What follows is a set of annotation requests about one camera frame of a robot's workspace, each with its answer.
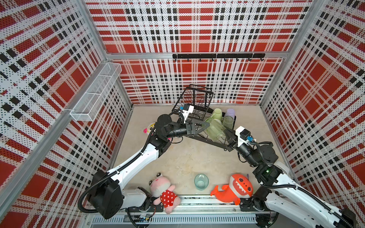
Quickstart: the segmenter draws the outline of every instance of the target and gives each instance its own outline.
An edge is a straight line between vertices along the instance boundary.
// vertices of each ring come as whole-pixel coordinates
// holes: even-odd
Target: clear glass cup
[[[227,129],[233,128],[233,118],[231,116],[225,116],[223,119],[223,126],[225,126]]]
[[[205,174],[200,173],[196,175],[194,183],[196,189],[203,191],[204,189],[206,189],[206,187],[208,187],[209,179]]]

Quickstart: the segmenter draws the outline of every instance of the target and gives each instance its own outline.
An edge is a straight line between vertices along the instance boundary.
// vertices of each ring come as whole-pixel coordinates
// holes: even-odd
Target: orange shark plush toy
[[[222,189],[224,191],[218,191],[217,185],[210,195],[215,195],[219,201],[225,203],[234,202],[235,205],[241,202],[239,198],[250,198],[253,193],[251,182],[242,174],[233,174],[229,185],[223,185]]]

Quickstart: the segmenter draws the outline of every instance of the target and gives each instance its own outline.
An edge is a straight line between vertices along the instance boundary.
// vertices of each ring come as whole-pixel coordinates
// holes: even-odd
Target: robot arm
[[[340,210],[302,188],[286,173],[275,165],[278,156],[272,148],[271,142],[256,143],[249,131],[239,127],[235,135],[234,148],[245,158],[251,167],[256,167],[253,174],[261,184],[255,193],[257,205],[263,203],[267,208],[277,211],[296,221],[304,227],[323,228],[352,228],[356,227],[356,216],[349,209]],[[288,197],[295,204],[278,197],[271,189]]]
[[[191,105],[186,107],[186,112],[192,112],[191,107]],[[171,119],[171,115],[174,113],[178,113],[181,117],[177,122],[173,122]],[[161,115],[148,135],[143,148],[117,167],[107,172],[99,170],[94,174],[91,186],[81,194],[77,202],[79,210],[84,213],[99,212],[105,219],[109,219],[121,207],[140,206],[137,204],[142,204],[144,199],[140,202],[131,202],[131,197],[124,200],[127,192],[127,190],[123,191],[125,185],[147,164],[166,152],[171,145],[168,138],[197,135],[209,127],[209,123],[202,120],[186,120],[187,116],[184,114],[185,110],[178,110],[169,115]],[[83,207],[85,197],[95,207],[95,210]]]

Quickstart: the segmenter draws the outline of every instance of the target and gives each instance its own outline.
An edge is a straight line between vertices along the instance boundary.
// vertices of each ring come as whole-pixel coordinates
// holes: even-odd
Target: stuffed toy
[[[238,205],[241,200],[240,198],[250,198],[253,194],[253,187],[251,182],[242,174],[233,174],[230,177],[229,185],[223,185],[224,191],[218,191],[218,185],[210,193],[215,195],[219,201],[230,203],[234,202]]]
[[[155,123],[151,123],[148,125],[148,127],[146,129],[143,130],[144,133],[146,134],[150,134],[151,130],[155,127]]]
[[[153,197],[158,197],[153,201],[154,205],[162,203],[166,214],[171,214],[172,210],[177,207],[181,199],[173,193],[175,185],[171,185],[169,179],[163,177],[161,173],[157,174],[157,178],[150,181],[151,193]]]

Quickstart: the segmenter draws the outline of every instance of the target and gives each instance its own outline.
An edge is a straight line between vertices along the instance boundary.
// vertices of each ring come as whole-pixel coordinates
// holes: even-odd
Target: metal rail
[[[108,60],[115,59],[174,59],[174,55],[231,55],[231,54],[265,54],[265,58],[286,58],[288,51],[242,51],[242,52],[170,52],[170,53],[122,53],[107,54]]]
[[[103,60],[107,60],[107,53],[105,51],[105,46],[103,41],[101,40],[101,37],[99,36],[99,32],[97,31],[95,25],[94,25],[94,20],[91,17],[91,14],[86,6],[86,3],[84,0],[76,0],[75,1],[76,4],[78,5],[81,17],[84,19],[84,22],[86,23],[86,25],[89,27],[90,33],[91,33],[91,37],[94,39],[95,44],[97,45]]]

